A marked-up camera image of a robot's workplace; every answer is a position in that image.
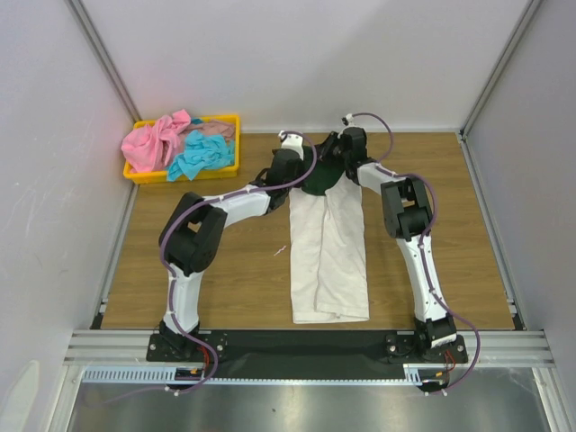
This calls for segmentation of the white green raglan t-shirt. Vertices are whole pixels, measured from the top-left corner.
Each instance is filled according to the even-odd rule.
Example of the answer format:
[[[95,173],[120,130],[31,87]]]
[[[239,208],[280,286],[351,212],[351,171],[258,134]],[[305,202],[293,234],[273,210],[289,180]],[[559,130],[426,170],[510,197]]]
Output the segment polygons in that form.
[[[361,187],[342,161],[319,160],[289,200],[292,321],[369,320]]]

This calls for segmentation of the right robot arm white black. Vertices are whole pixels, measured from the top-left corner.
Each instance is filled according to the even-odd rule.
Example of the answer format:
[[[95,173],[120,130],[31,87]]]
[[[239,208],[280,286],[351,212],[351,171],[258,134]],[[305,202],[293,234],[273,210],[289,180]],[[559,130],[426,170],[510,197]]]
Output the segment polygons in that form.
[[[454,358],[457,346],[453,314],[448,310],[435,269],[431,226],[435,222],[424,180],[398,174],[367,155],[364,129],[347,126],[319,145],[322,161],[341,162],[346,177],[380,195],[386,232],[404,258],[414,300],[415,333],[410,355],[430,363]]]

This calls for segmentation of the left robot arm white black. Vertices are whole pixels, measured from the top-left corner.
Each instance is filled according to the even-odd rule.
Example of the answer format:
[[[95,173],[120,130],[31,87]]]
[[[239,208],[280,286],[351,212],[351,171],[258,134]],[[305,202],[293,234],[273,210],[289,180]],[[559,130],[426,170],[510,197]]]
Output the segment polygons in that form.
[[[274,152],[273,162],[247,186],[214,197],[186,193],[159,238],[160,260],[168,272],[168,296],[159,334],[175,358],[187,360],[198,345],[198,300],[204,271],[216,257],[224,230],[237,222],[267,215],[282,206],[316,166],[295,150]]]

